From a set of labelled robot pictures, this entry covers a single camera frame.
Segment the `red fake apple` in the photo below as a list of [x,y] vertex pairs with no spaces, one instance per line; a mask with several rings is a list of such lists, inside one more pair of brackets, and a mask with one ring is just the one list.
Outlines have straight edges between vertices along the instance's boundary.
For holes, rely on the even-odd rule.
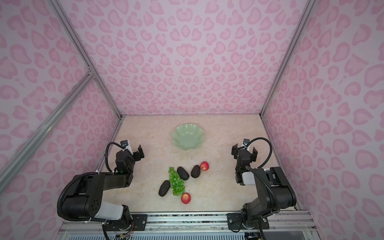
[[207,171],[207,170],[209,170],[209,168],[210,168],[210,166],[209,166],[209,163],[208,162],[202,162],[201,164],[200,164],[200,169],[201,169],[201,171]]
[[183,204],[189,204],[191,202],[191,195],[189,193],[183,193],[181,196],[181,201]]

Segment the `dark avocado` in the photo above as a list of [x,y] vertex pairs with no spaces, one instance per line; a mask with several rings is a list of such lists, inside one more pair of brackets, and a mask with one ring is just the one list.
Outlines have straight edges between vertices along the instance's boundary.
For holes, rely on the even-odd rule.
[[199,165],[195,165],[191,171],[191,177],[197,179],[201,174],[201,168]]
[[168,191],[169,191],[170,188],[171,188],[171,183],[170,183],[170,181],[165,180],[165,181],[162,183],[162,185],[161,185],[161,187],[160,187],[160,189],[159,189],[159,192],[158,192],[159,196],[160,196],[160,197],[164,197],[164,196],[168,193]]
[[188,172],[183,168],[183,167],[178,167],[177,168],[177,173],[179,175],[179,177],[183,180],[183,181],[187,181],[190,177],[190,175],[188,174]]

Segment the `green fake grape bunch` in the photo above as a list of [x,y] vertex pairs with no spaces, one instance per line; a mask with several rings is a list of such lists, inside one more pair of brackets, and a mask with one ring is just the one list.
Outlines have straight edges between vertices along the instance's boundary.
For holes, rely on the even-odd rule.
[[184,181],[173,167],[169,167],[169,182],[174,196],[181,196],[185,192]]

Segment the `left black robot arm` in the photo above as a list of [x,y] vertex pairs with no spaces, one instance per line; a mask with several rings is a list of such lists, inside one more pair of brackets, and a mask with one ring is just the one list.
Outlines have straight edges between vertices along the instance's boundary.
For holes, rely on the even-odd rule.
[[128,145],[114,142],[122,150],[116,154],[116,170],[113,172],[88,172],[76,175],[64,187],[58,201],[58,216],[71,222],[100,222],[106,231],[131,231],[134,219],[129,207],[103,200],[107,190],[127,188],[134,178],[135,163],[145,157],[141,146],[133,152]]

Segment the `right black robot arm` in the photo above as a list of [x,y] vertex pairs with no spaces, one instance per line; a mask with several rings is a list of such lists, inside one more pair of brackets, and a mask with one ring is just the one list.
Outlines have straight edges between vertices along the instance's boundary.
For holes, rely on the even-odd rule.
[[261,229],[267,217],[297,204],[296,194],[282,168],[252,168],[257,150],[234,145],[231,151],[236,160],[235,179],[241,186],[256,186],[257,198],[245,203],[240,211],[240,227]]

